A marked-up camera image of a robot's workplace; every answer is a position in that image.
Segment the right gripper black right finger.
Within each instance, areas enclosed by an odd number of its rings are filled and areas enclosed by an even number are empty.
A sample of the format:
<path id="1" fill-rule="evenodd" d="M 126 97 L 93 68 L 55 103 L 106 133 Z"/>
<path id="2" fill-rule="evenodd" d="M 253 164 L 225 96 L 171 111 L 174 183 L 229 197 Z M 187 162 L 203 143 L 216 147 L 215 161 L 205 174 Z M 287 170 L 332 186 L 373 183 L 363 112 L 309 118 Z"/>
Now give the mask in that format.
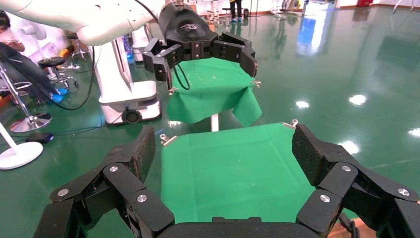
<path id="1" fill-rule="evenodd" d="M 379 238 L 419 237 L 420 197 L 412 189 L 362 166 L 303 124 L 295 127 L 292 153 L 315 188 L 297 215 L 298 224 L 325 238 L 348 209 Z"/>

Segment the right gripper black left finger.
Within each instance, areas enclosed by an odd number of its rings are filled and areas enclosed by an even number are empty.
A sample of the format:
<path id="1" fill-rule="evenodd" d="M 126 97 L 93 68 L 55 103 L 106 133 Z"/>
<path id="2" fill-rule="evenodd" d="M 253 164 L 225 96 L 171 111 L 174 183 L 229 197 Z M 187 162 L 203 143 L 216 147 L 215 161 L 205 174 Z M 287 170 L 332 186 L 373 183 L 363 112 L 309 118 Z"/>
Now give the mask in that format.
<path id="1" fill-rule="evenodd" d="M 174 225 L 174 214 L 145 180 L 156 153 L 152 126 L 130 143 L 113 147 L 94 169 L 56 188 L 43 211 L 37 238 L 85 238 L 112 210 L 137 238 L 156 238 Z"/>

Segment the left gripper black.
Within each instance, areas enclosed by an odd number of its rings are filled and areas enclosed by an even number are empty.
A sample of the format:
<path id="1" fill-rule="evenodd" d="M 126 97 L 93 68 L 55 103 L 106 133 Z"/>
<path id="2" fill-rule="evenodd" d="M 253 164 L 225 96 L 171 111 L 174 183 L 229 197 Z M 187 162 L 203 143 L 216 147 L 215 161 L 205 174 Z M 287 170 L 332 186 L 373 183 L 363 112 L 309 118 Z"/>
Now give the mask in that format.
<path id="1" fill-rule="evenodd" d="M 146 71 L 156 81 L 173 89 L 171 70 L 181 61 L 218 58 L 239 63 L 250 77 L 255 77 L 258 62 L 252 42 L 229 32 L 218 35 L 189 5 L 166 4 L 159 14 L 158 25 L 166 44 L 152 38 L 142 49 Z"/>

